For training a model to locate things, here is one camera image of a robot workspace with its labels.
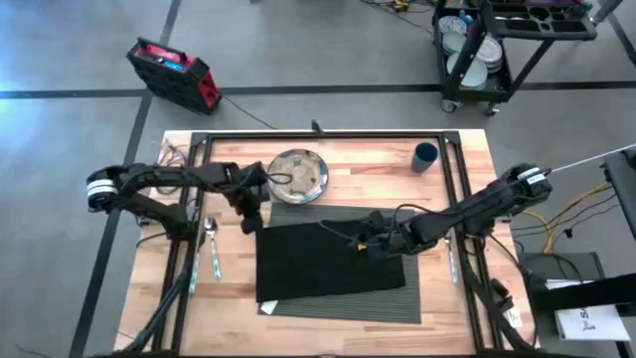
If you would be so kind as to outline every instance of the stacked plates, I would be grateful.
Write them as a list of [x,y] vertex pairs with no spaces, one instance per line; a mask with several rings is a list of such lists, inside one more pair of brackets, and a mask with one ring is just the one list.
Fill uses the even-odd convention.
[[454,53],[460,52],[465,42],[466,37],[458,32],[449,31],[445,33],[441,42],[444,54],[446,56],[450,56]]
[[497,40],[486,36],[477,52],[477,58],[486,64],[489,74],[494,74],[501,70],[504,52]]
[[[459,53],[455,53],[448,58],[446,70],[449,74],[452,73],[458,58]],[[488,68],[486,64],[479,58],[475,58],[464,75],[461,85],[473,90],[480,90],[486,85],[486,79],[488,79]]]
[[466,33],[466,23],[457,16],[444,16],[437,22],[439,32],[444,35],[447,32]]

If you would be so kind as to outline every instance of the cart wheel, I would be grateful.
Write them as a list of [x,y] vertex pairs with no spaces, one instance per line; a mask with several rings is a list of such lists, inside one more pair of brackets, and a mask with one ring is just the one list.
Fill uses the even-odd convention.
[[492,117],[497,113],[499,113],[499,109],[495,108],[495,103],[488,103],[488,107],[486,108],[486,111],[484,111],[484,115]]
[[457,109],[457,104],[455,104],[454,101],[448,99],[441,100],[439,102],[439,106],[441,107],[441,110],[445,111],[446,113],[452,113],[455,111],[455,109]]

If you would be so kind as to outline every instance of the yellow cable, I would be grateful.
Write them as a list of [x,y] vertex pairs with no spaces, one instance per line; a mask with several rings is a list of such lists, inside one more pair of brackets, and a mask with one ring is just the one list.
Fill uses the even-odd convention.
[[[595,188],[593,188],[593,189],[581,194],[578,198],[576,198],[576,199],[572,200],[571,202],[569,202],[569,204],[567,204],[567,206],[561,212],[561,214],[556,217],[556,221],[552,225],[551,229],[553,230],[554,228],[557,227],[558,223],[560,223],[560,219],[562,218],[563,215],[565,215],[565,213],[567,211],[569,211],[569,209],[571,209],[571,208],[575,207],[576,205],[580,204],[580,202],[585,200],[585,198],[607,189],[607,187],[609,187],[609,184],[607,184],[607,183],[600,184],[600,185],[596,186]],[[553,245],[554,244],[555,244],[555,241],[554,241],[553,235],[550,234],[549,238],[548,238],[548,241],[544,245],[543,252],[545,254],[549,253],[553,249]]]
[[529,215],[529,216],[539,220],[542,224],[544,224],[544,227],[546,228],[546,231],[548,232],[548,236],[546,237],[546,244],[552,240],[553,229],[548,225],[548,221],[546,219],[544,219],[543,216],[541,216],[541,215],[539,215],[539,214],[537,214],[535,212],[531,212],[529,210],[525,210],[525,211],[523,211],[521,213]]

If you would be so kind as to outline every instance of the concrete floor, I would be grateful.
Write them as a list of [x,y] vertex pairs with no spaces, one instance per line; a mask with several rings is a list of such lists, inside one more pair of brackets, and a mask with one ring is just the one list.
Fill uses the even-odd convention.
[[[124,58],[137,36],[159,40],[179,4],[169,45],[203,58],[220,87],[436,84],[430,36],[355,0],[71,0],[0,3],[0,91],[130,90],[143,83]],[[626,1],[618,20],[636,41]],[[430,13],[407,15],[429,26]],[[535,43],[507,41],[513,72]],[[636,81],[609,24],[589,43],[562,43],[529,82]],[[467,105],[453,114],[437,92],[241,95],[244,109],[278,128],[485,128],[499,172],[522,161],[557,167],[636,140],[636,89],[520,91],[492,119]],[[105,216],[86,211],[84,179],[122,161],[140,97],[0,99],[0,356],[69,354]],[[167,129],[262,129],[227,101],[198,116],[153,98],[137,151],[153,161]],[[603,181],[589,163],[551,177],[556,190],[536,208],[546,217]],[[515,219],[526,226],[530,219]],[[119,225],[86,355],[108,352],[118,326],[138,229]],[[541,236],[521,238],[527,252]],[[620,210],[577,228],[560,252],[597,252],[605,272],[634,271],[636,243]],[[632,334],[636,322],[625,319]],[[552,352],[616,356],[612,344],[562,343],[540,332]]]

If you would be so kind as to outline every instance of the blue cup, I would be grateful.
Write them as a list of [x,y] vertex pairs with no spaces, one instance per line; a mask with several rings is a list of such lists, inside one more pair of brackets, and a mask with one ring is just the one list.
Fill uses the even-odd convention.
[[421,173],[428,169],[437,159],[437,147],[430,143],[419,143],[413,152],[410,169],[415,173]]

